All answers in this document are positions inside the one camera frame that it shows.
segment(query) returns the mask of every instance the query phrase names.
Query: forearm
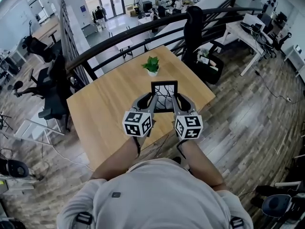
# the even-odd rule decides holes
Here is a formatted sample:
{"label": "forearm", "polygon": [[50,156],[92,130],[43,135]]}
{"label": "forearm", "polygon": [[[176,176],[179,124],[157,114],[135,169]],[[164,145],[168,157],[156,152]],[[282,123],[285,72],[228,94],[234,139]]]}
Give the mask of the forearm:
{"label": "forearm", "polygon": [[138,156],[138,149],[133,138],[129,138],[123,146],[106,159],[93,173],[91,179],[107,181],[124,174]]}
{"label": "forearm", "polygon": [[189,140],[182,143],[180,149],[185,155],[194,177],[202,180],[215,191],[227,190],[220,172],[194,141]]}

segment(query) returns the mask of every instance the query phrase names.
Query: potted plant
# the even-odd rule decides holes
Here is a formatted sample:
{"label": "potted plant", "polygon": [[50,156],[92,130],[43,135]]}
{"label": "potted plant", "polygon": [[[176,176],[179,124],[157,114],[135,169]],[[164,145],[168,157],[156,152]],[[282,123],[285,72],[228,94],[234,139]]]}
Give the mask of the potted plant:
{"label": "potted plant", "polygon": [[142,64],[142,67],[147,70],[150,76],[156,76],[159,72],[159,60],[158,57],[152,58],[149,56],[147,63]]}

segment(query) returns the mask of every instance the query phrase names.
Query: small frame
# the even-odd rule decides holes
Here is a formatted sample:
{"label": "small frame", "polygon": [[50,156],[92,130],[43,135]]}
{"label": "small frame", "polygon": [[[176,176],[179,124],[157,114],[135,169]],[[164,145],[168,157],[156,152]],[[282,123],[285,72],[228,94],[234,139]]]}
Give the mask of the small frame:
{"label": "small frame", "polygon": [[173,95],[178,93],[178,81],[152,82],[152,94],[158,96],[155,113],[174,112]]}

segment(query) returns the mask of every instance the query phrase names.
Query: black picture frame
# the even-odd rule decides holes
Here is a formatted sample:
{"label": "black picture frame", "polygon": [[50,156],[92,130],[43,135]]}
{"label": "black picture frame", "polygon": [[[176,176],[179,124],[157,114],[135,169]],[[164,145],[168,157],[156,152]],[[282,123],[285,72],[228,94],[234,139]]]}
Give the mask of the black picture frame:
{"label": "black picture frame", "polygon": [[[156,86],[167,86],[167,85],[173,85],[173,95],[177,96],[178,94],[178,81],[160,81],[160,82],[151,82],[152,86],[152,94],[153,96],[156,94],[155,87]],[[155,113],[168,113],[168,112],[174,112],[174,109],[155,109]]]}

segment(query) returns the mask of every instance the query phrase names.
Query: handrail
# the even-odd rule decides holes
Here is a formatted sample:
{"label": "handrail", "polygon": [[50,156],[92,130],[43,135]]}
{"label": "handrail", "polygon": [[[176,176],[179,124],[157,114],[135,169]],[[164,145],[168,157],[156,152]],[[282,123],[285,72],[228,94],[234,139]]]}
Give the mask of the handrail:
{"label": "handrail", "polygon": [[[258,8],[238,8],[238,7],[234,7],[234,8],[216,8],[216,9],[205,9],[203,10],[203,14],[212,14],[212,13],[222,13],[222,12],[238,12],[238,11],[263,11],[263,9],[258,9]],[[83,52],[82,54],[80,54],[78,57],[74,58],[72,61],[67,62],[66,65],[66,69],[68,71],[73,70],[74,68],[78,67],[79,65],[83,64],[84,62],[86,62],[87,60],[91,59],[92,57],[98,55],[99,53],[109,49],[110,47],[115,46],[116,44],[129,39],[131,37],[134,37],[136,35],[139,35],[143,32],[149,31],[153,28],[157,28],[160,26],[164,26],[173,22],[177,22],[177,21],[181,21],[181,20],[185,20],[187,19],[186,13],[182,13],[182,14],[175,14],[172,15],[170,17],[165,17],[159,20],[155,20],[149,23],[145,23],[136,27],[133,27],[127,31],[124,31],[122,33],[119,33],[103,42],[100,42],[99,44],[93,46],[92,48],[90,48],[89,50]],[[145,45],[149,42],[150,40],[141,42],[140,45]],[[119,53],[117,55],[124,55],[124,53],[131,51],[130,49]],[[93,68],[93,70],[95,71],[96,69],[99,69],[100,65],[96,66],[95,68]]]}

